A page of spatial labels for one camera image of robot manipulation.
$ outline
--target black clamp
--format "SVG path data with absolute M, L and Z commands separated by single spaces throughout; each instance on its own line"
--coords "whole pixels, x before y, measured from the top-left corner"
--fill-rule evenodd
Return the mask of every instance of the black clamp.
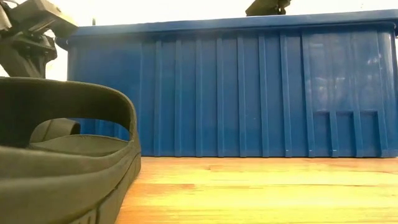
M 17 4 L 11 8 L 7 2 Z M 53 38 L 68 37 L 77 25 L 46 0 L 0 0 L 0 64 L 10 77 L 45 78 L 46 64 L 57 58 Z M 31 142 L 79 134 L 80 125 L 70 119 L 53 119 L 38 125 Z
M 255 0 L 246 10 L 247 16 L 285 15 L 290 0 Z

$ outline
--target black sandal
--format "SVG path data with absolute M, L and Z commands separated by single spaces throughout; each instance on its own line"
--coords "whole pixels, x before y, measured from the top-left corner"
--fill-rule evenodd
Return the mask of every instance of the black sandal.
M 0 105 L 0 223 L 114 223 L 141 169 L 131 101 L 94 84 L 0 78 Z M 55 118 L 112 121 L 130 140 L 76 134 L 30 142 Z

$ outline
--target rubber sole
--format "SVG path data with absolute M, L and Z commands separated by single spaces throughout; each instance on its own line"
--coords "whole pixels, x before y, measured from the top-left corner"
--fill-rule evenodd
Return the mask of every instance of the rubber sole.
M 141 170 L 141 153 L 132 160 L 126 174 L 116 186 L 97 206 L 83 216 L 68 222 L 68 224 L 113 224 L 115 223 L 127 190 L 134 182 Z

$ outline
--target wooden floor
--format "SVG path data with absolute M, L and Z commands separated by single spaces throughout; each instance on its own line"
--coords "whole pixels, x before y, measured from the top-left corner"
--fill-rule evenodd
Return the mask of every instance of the wooden floor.
M 398 223 L 398 159 L 144 157 L 117 223 Z

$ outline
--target black object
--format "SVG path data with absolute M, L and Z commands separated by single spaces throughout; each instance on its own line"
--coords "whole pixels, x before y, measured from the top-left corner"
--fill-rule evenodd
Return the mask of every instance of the black object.
M 0 0 L 0 64 L 10 77 L 45 78 L 45 66 L 57 58 L 57 50 L 53 38 L 44 33 L 52 30 L 58 37 L 67 37 L 77 26 L 46 0 L 27 0 L 14 8 L 9 1 Z M 35 129 L 31 141 L 79 132 L 76 121 L 46 121 Z
M 0 223 L 114 223 L 141 168 L 129 98 L 94 84 L 2 77 L 0 105 Z M 29 142 L 37 125 L 64 117 L 113 121 L 129 141 L 78 134 Z
M 246 10 L 247 16 L 285 15 L 290 0 L 255 0 Z

